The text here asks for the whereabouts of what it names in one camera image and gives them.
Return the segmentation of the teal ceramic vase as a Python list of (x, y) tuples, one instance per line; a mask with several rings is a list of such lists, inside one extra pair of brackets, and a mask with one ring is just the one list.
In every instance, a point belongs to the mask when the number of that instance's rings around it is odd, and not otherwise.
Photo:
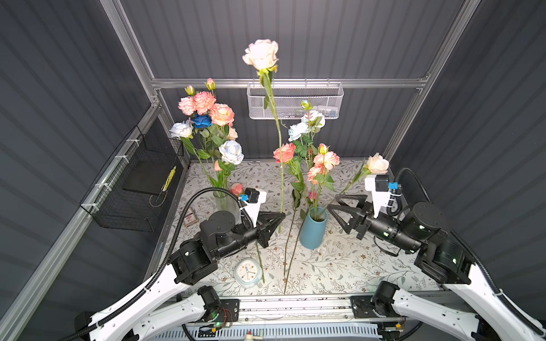
[(301, 245), (307, 249), (317, 249), (323, 242), (328, 223), (328, 212), (322, 207), (309, 209), (299, 233)]

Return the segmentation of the clear ribbed glass vase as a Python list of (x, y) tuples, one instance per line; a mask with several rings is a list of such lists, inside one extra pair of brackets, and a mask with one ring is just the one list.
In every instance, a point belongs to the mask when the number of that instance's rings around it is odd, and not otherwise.
[(231, 213), (235, 218), (240, 217), (239, 206), (235, 199), (229, 194), (222, 191), (214, 191), (213, 197), (216, 201), (216, 207), (218, 211), (227, 211)]

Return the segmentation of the pink carnation spray stem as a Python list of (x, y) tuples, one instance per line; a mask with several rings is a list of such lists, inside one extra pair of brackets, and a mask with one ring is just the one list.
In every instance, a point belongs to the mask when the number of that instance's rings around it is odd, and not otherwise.
[(311, 168), (307, 173), (307, 180), (311, 186), (310, 213), (313, 220), (321, 222), (326, 219), (324, 209), (319, 207), (321, 193), (325, 188), (334, 190), (334, 179), (331, 172), (340, 164), (340, 158), (325, 144), (320, 144), (316, 152), (312, 149), (311, 156)]

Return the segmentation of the pink tulip stem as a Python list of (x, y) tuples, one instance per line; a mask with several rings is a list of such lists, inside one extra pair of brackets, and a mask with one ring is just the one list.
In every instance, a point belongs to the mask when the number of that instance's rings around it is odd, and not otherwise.
[(223, 169), (220, 167), (219, 160), (214, 163), (215, 176), (213, 177), (213, 185), (217, 188), (226, 187), (226, 178)]

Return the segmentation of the coral pink rose stem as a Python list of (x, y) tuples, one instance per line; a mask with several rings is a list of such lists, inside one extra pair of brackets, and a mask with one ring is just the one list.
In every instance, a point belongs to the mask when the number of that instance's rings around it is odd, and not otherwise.
[(281, 209), (284, 206), (285, 173), (294, 177), (292, 185), (292, 207), (297, 210), (307, 195), (309, 209), (317, 207), (316, 186), (311, 178), (311, 168), (314, 166), (314, 149), (311, 144), (300, 140), (281, 145), (274, 151), (274, 158), (281, 166)]

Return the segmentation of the white blue rose stem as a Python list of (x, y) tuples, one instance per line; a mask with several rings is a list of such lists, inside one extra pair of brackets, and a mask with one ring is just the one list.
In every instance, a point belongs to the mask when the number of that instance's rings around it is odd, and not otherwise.
[(243, 148), (235, 140), (228, 140), (219, 146), (218, 151), (220, 152), (219, 164), (226, 178), (225, 189), (228, 189), (231, 174), (244, 160)]

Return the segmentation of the white rose spray stem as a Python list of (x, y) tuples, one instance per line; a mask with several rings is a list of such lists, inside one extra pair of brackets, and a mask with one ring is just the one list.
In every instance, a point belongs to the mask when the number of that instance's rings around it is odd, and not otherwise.
[(310, 169), (314, 165), (314, 157), (318, 151), (314, 146), (314, 137), (325, 126), (326, 118), (320, 111), (314, 109), (308, 99), (301, 102), (301, 108), (304, 115), (300, 123), (290, 126), (289, 142), (296, 146), (296, 153)]

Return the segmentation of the pink peony spray stem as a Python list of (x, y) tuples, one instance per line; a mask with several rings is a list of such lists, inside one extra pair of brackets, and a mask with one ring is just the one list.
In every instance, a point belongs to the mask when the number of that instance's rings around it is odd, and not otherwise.
[(180, 99), (178, 108), (186, 115), (191, 116), (197, 112), (197, 106), (195, 101), (196, 90), (192, 85), (185, 88), (186, 97)]

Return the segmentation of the pale cream rose stem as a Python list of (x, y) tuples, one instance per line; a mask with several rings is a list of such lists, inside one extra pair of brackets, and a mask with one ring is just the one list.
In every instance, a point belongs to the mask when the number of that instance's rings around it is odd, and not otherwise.
[(273, 114), (275, 126), (278, 135), (278, 149), (280, 160), (280, 210), (284, 212), (284, 154), (282, 151), (282, 133), (280, 129), (280, 118), (278, 116), (277, 104), (274, 98), (273, 90), (273, 75), (277, 72), (278, 61), (277, 53), (279, 50), (279, 44), (276, 41), (270, 39), (259, 39), (254, 43), (251, 43), (246, 49), (243, 55), (243, 61), (247, 65), (253, 66), (260, 81), (260, 85), (263, 86), (266, 92), (266, 98), (264, 100), (264, 109), (269, 108)]

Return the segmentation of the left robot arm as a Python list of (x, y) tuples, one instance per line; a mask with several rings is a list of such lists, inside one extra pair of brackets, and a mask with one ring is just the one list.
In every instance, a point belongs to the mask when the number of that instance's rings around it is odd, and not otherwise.
[(103, 311), (81, 314), (75, 321), (74, 340), (149, 340), (178, 325), (210, 321), (221, 301), (211, 286), (199, 288), (183, 301), (166, 304), (218, 268), (221, 259), (237, 254), (249, 244), (267, 247), (284, 213), (260, 211), (250, 227), (237, 224), (228, 211), (213, 213), (200, 224), (200, 232), (184, 241), (163, 270)]

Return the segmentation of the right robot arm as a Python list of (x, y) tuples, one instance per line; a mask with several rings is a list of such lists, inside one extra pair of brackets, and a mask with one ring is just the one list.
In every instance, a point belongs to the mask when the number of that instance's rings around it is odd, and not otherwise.
[(371, 234), (416, 256), (421, 272), (458, 295), (472, 312), (458, 311), (381, 281), (367, 306), (381, 318), (408, 317), (460, 340), (544, 340), (545, 325), (497, 287), (483, 262), (447, 226), (430, 202), (401, 210), (402, 219), (376, 211), (366, 196), (338, 195), (328, 212), (346, 233)]

